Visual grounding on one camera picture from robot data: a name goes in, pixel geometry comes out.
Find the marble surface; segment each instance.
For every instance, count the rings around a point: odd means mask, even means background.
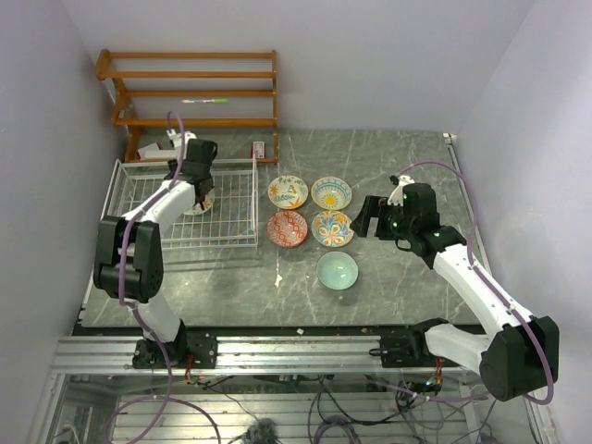
[[[256,133],[199,133],[219,145],[219,155],[247,157],[250,142],[271,138]],[[162,136],[143,136],[141,145]],[[319,258],[334,249],[309,233],[302,245],[282,249],[265,234],[267,219],[277,208],[267,198],[267,184],[282,174],[301,177],[309,187],[319,178],[336,176],[352,188],[343,210],[354,219],[366,194],[389,195],[389,175],[425,159],[450,162],[440,133],[375,130],[282,130],[277,166],[260,165],[259,246],[197,249],[165,256],[163,291],[188,326],[337,326],[413,324],[432,317],[456,323],[476,318],[455,290],[411,253],[393,242],[373,237],[354,239],[340,248],[357,262],[357,282],[343,291],[325,288],[316,277]],[[465,236],[470,220],[459,183],[448,170],[419,166],[409,174],[432,185],[443,224]],[[297,209],[309,224],[322,209],[310,198]],[[117,301],[92,288],[84,311],[86,327],[134,325]]]

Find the wooden shelf rack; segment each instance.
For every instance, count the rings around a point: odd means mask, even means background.
[[[269,60],[270,70],[266,71],[203,71],[203,70],[117,70],[115,59],[263,59]],[[165,118],[138,117],[133,97],[271,97],[272,116],[268,118],[183,118],[186,128],[270,128],[274,134],[273,157],[258,159],[262,163],[278,162],[278,74],[276,51],[268,53],[128,53],[101,51],[95,65],[95,75],[99,80],[111,79],[115,86],[116,102],[111,121],[117,126],[128,127],[129,140],[126,149],[126,162],[142,162],[138,158],[138,142],[144,128],[165,128]],[[269,89],[193,89],[193,90],[131,90],[124,79],[270,79]]]

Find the bowl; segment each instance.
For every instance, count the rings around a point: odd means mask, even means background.
[[[267,236],[280,247],[292,248],[300,245],[307,234],[306,219],[295,211],[278,211],[267,221]]]
[[[345,290],[358,278],[358,265],[347,253],[331,252],[316,263],[316,275],[325,287]]]
[[[313,236],[326,247],[342,247],[353,238],[351,222],[341,211],[323,211],[313,219]]]
[[[267,187],[269,200],[282,210],[298,208],[308,198],[308,187],[304,180],[296,176],[280,176]]]
[[[352,201],[352,189],[340,178],[321,178],[313,184],[314,202],[326,210],[341,210]]]
[[[207,213],[214,206],[214,200],[214,189],[212,189],[205,195],[205,199],[203,200],[203,208],[201,205],[196,204],[189,210],[184,211],[183,214],[186,216],[200,216],[203,213]]]

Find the light blue bowl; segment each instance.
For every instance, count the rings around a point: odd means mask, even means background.
[[[316,263],[316,275],[325,287],[345,290],[358,278],[358,265],[347,253],[331,252]]]

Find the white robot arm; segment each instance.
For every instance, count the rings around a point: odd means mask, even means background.
[[[167,134],[173,145],[180,144],[180,136],[173,129]],[[175,179],[177,160],[170,160],[170,172],[152,196],[125,215],[106,216],[99,224],[93,282],[110,297],[119,299],[123,232],[128,223],[134,221],[127,251],[123,301],[138,311],[148,327],[144,329],[144,340],[140,341],[134,357],[136,368],[164,363],[153,335],[166,346],[171,363],[180,364],[187,360],[185,326],[170,309],[160,290],[164,275],[160,233],[166,232],[182,213],[195,205],[203,205],[206,194],[214,187],[210,167],[217,154],[217,145],[199,140],[190,132],[184,134],[187,150],[180,176]]]
[[[390,179],[396,187],[393,193],[388,198],[366,196],[362,212],[351,223],[351,229],[365,237],[370,219],[377,217],[375,236],[383,241],[395,241],[400,250],[421,257],[456,289],[485,330],[485,334],[474,335],[444,319],[426,321],[415,332],[423,346],[422,352],[446,358],[479,374],[499,400],[526,394],[546,386],[547,378],[536,347],[517,318],[520,316],[534,332],[556,381],[557,325],[547,316],[534,317],[476,258],[468,257],[463,236],[453,227],[440,225],[436,194],[429,185],[415,183],[408,176]],[[479,267],[482,277],[477,275],[475,267]]]

